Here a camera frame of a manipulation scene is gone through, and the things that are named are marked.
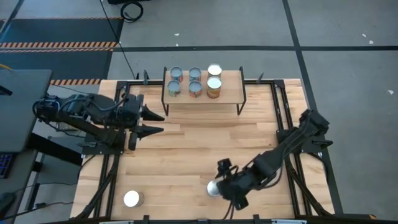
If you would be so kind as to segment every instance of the food can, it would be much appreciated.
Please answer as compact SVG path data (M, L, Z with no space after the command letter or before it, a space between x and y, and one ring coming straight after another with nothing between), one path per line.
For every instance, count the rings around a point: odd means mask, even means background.
M210 77L207 80L207 95L215 99L220 96L221 92L221 79L218 77Z
M223 70L221 69L220 65L212 63L211 65L209 65L209 67L207 68L207 72L209 73L208 78L210 77L218 77L221 78L221 72Z
M201 70L199 68L193 67L189 70L189 81L199 81L201 78Z
M182 69L180 67L172 67L172 69L170 69L170 75L172 80L182 82L183 76Z
M194 98L198 98L201 95L201 83L198 81L192 81L189 83L189 95Z
M124 195L123 202L127 207L140 207L144 203L144 195L141 192L130 190Z
M169 95L172 97L176 97L181 93L180 83L176 80L169 81L167 88L169 89Z

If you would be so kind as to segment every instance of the wooden tabletop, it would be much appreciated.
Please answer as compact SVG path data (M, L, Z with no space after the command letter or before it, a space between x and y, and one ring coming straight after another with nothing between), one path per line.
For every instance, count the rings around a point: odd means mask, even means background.
M285 80L285 85L292 118L298 125L301 113L307 108L301 82ZM116 80L102 81L99 93L113 98L115 87ZM145 94L144 103L150 110L164 116L161 86L134 86L131 93ZM216 174L217 161L229 157L233 164L242 167L255 155L277 145L270 86L247 85L246 93L248 100L240 116L235 105L170 105L171 113L164 122L145 121L165 131L144 138L135 151L125 149L119 163L112 219L142 220L144 215L163 220L221 219L229 202L206 193L207 183ZM278 95L283 108L279 91ZM308 188L333 213L322 163L306 154L301 155L301 160ZM79 214L96 192L102 161L103 156L96 156L80 172L71 217ZM123 196L129 190L144 194L141 207L124 205ZM303 214L300 192L298 197ZM105 192L102 215L107 198ZM271 189L252 190L248 200L249 206L235 211L234 218L252 219L253 214L261 218L294 217L285 170L279 184Z
M180 84L181 93L172 97L169 95L167 84L171 81L170 71L166 71L164 87L165 104L221 104L221 103L243 103L243 86L241 71L223 71L221 74L221 92L218 98L212 99L207 96L207 70L201 71L202 94L198 98L189 95L189 71L183 71L183 80Z

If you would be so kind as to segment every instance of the can lid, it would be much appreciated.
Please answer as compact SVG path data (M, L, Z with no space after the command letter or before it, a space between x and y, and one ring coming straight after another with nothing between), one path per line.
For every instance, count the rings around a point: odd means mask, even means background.
M207 85L210 88L219 88L221 86L221 80L217 77L211 77L207 80Z
M169 81L169 84L167 84L167 88L171 91L177 91L180 89L180 83L176 80Z
M189 70L189 75L191 77L199 77L201 75L201 70L199 68L193 67Z
M124 204L127 207L134 207L138 204L139 194L135 190L130 190L124 195L123 198Z
M193 91L193 92L197 92L201 90L201 83L198 81L192 81L191 83L189 83L189 90Z
M172 69L170 69L170 74L173 77L180 77L182 75L182 69L180 67L172 67Z
M219 75L223 70L221 69L220 65L213 63L209 65L207 71L210 75Z

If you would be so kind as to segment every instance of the hazard tape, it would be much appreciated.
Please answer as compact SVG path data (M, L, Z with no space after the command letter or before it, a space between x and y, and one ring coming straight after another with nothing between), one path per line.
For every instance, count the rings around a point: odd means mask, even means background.
M106 17L26 17L26 18L13 18L18 19L106 19ZM109 17L109 19L123 19L123 17Z
M86 47L115 47L117 42L4 42L0 48L86 48Z
M51 85L98 85L100 78L77 78L67 80L51 80Z
M110 51L113 49L46 49L46 50L0 50L0 53L44 53L44 52L89 52L89 51Z

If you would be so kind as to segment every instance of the gray floor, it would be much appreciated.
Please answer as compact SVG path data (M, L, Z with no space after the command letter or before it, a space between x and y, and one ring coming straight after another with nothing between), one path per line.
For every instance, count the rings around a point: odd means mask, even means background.
M11 13L12 2L0 0L0 19ZM108 6L108 15L119 16L120 6ZM398 2L395 0L289 0L301 46L398 45ZM143 3L142 20L124 24L124 47L206 45L292 45L282 1L275 0L152 0ZM97 0L25 0L17 18L103 17ZM398 145L398 52L304 52L318 110L331 123L327 138L343 210L371 213L398 220L395 153ZM133 70L160 78L162 68L205 68L210 62L224 69L243 66L245 76L300 78L294 52L129 52ZM119 52L113 53L109 79L131 79ZM98 91L97 86L83 91ZM51 89L52 93L68 94ZM47 127L35 131L54 135ZM55 181L50 177L48 182ZM54 192L38 200L73 200L74 188L48 186ZM64 220L67 207L41 210L17 220Z

